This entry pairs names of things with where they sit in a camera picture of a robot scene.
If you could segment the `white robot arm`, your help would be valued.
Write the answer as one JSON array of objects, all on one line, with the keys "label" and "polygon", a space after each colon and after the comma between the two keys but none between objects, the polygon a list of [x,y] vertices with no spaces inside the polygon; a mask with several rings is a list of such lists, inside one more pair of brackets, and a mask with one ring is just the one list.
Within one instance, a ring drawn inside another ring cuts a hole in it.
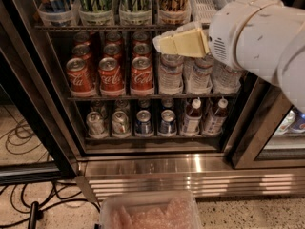
[{"label": "white robot arm", "polygon": [[253,73],[305,112],[305,10],[281,0],[234,0],[215,14],[207,31],[191,22],[152,41],[163,54],[209,53],[234,70]]}]

